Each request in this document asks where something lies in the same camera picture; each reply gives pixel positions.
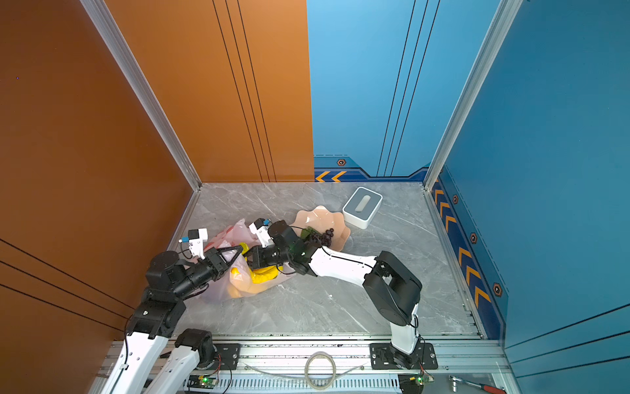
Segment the yellow banana bunch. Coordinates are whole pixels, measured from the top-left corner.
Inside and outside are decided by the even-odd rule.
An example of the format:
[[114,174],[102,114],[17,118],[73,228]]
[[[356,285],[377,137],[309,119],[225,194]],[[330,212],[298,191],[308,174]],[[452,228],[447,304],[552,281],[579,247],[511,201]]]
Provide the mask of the yellow banana bunch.
[[[243,250],[242,255],[245,259],[245,253],[252,248],[249,248],[249,246],[247,246],[246,244],[243,244],[243,246],[244,246],[244,250]],[[273,279],[277,278],[280,272],[280,270],[277,267],[269,267],[269,268],[259,269],[259,270],[251,270],[251,269],[249,270],[251,272],[251,278],[254,284],[262,284],[264,282],[272,281]]]

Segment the pink printed plastic bag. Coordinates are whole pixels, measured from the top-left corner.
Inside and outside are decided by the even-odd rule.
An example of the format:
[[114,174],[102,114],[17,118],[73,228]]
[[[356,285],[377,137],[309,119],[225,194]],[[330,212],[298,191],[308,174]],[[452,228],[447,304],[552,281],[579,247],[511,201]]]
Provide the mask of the pink printed plastic bag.
[[[243,244],[249,248],[260,245],[258,239],[249,231],[245,220],[241,219],[209,240],[204,247],[204,253],[206,255],[212,248],[243,246]],[[272,281],[254,284],[244,257],[239,256],[228,272],[218,281],[210,282],[208,288],[198,295],[198,298],[211,304],[218,304],[231,299],[255,296],[292,279],[293,270],[288,264],[284,264],[279,270],[279,275]]]

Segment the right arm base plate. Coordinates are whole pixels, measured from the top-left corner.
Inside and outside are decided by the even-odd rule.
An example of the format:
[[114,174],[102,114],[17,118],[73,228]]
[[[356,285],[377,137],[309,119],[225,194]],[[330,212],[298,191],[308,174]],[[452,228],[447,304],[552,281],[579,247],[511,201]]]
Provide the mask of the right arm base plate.
[[428,342],[418,343],[410,355],[395,349],[390,343],[372,343],[369,351],[371,366],[375,370],[435,370],[439,367],[433,344]]

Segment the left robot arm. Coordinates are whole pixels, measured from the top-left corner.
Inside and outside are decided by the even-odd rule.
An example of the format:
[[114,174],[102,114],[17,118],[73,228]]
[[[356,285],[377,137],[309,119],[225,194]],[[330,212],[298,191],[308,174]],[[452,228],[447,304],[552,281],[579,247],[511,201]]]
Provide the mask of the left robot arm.
[[185,312],[185,301],[222,278],[242,254],[241,246],[212,248],[195,263],[175,251],[156,255],[146,273],[148,286],[126,323],[123,348],[102,392],[176,393],[194,370],[212,368],[229,372],[231,388],[241,347],[235,346],[233,356],[222,356],[210,332],[193,328],[178,336],[166,364],[150,383],[147,379]]

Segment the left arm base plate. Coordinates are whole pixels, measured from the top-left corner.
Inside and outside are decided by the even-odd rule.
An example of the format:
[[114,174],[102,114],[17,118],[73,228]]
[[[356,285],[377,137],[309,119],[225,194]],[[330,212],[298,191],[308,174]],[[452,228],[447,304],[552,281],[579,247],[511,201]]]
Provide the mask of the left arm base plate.
[[241,356],[240,343],[215,343],[215,354],[211,371],[231,371],[235,372]]

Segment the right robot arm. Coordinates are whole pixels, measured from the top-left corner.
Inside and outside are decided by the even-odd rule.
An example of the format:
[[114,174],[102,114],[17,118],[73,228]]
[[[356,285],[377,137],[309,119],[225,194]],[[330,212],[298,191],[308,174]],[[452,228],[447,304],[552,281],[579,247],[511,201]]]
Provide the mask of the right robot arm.
[[418,304],[423,285],[392,253],[357,256],[329,247],[333,230],[319,233],[281,220],[259,218],[249,225],[260,242],[244,254],[250,269],[279,269],[284,275],[332,277],[362,287],[376,310],[390,322],[385,360],[402,369],[421,366]]

